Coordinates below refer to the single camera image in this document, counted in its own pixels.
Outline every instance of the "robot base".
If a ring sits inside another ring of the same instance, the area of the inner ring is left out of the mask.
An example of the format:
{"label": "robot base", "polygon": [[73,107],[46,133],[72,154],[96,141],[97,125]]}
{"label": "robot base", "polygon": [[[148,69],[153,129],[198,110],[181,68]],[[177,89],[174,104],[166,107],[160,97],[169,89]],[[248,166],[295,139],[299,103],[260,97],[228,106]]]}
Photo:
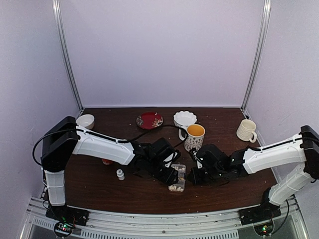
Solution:
{"label": "robot base", "polygon": [[241,225],[255,224],[281,215],[280,208],[265,209],[261,206],[241,209],[238,211]]}
{"label": "robot base", "polygon": [[83,209],[71,208],[67,206],[51,207],[52,210],[46,212],[46,217],[59,220],[68,224],[86,226],[89,212]]}

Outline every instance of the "vent slot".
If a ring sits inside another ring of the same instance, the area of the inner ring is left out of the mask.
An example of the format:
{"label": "vent slot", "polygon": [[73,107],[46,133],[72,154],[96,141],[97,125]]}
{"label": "vent slot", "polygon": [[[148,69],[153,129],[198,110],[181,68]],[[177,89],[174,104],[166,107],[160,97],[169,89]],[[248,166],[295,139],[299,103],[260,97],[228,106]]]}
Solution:
{"label": "vent slot", "polygon": [[54,223],[44,219],[40,219],[40,218],[35,218],[33,221],[33,224],[42,228],[47,228],[47,229],[53,229],[54,227]]}
{"label": "vent slot", "polygon": [[[154,237],[128,237],[127,235],[112,235],[106,233],[93,232],[82,229],[81,238],[84,239],[152,239]],[[239,239],[237,230],[232,230],[224,233],[212,233],[205,237],[162,237],[163,239]]]}

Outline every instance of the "small white bottle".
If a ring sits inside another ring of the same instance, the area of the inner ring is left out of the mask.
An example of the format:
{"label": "small white bottle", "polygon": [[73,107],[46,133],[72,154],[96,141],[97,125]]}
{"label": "small white bottle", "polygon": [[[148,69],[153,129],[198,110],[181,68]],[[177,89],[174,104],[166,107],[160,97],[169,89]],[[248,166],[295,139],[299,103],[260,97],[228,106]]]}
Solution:
{"label": "small white bottle", "polygon": [[119,180],[121,180],[121,181],[125,179],[124,172],[122,171],[122,169],[118,169],[116,171],[116,175],[118,176]]}

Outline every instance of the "yellow liquid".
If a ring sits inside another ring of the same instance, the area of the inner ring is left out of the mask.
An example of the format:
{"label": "yellow liquid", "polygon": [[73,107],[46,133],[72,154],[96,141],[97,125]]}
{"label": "yellow liquid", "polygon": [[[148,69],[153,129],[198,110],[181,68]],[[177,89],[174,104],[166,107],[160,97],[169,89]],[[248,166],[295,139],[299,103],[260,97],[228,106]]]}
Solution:
{"label": "yellow liquid", "polygon": [[194,124],[187,128],[187,132],[191,136],[198,137],[205,134],[205,129],[203,126]]}

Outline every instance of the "dark wood surface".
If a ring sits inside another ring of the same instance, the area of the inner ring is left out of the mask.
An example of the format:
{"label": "dark wood surface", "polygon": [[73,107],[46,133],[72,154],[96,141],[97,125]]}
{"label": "dark wood surface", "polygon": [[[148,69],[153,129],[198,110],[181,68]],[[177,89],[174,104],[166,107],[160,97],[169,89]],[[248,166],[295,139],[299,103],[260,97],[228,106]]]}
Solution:
{"label": "dark wood surface", "polygon": [[[116,138],[130,139],[144,132],[135,120],[144,112],[155,111],[164,118],[164,123],[173,123],[173,115],[180,110],[189,110],[197,115],[197,123],[206,129],[204,144],[214,143],[226,154],[245,148],[250,143],[236,137],[236,129],[244,118],[239,109],[225,108],[121,108],[86,109],[85,114],[95,117],[94,131]],[[179,142],[177,129],[162,128],[147,134],[139,142],[154,142],[165,137],[172,145]],[[195,166],[184,150],[177,162],[186,164],[187,172]],[[122,168],[125,180],[119,181],[116,170]],[[101,159],[73,155],[66,168],[67,204],[81,208],[121,213],[196,213],[251,206],[260,203],[263,192],[276,184],[270,169],[249,177],[239,178],[226,185],[218,182],[206,186],[193,186],[186,182],[182,193],[170,192],[166,185],[142,174],[133,175],[133,169],[114,163],[106,166]]]}

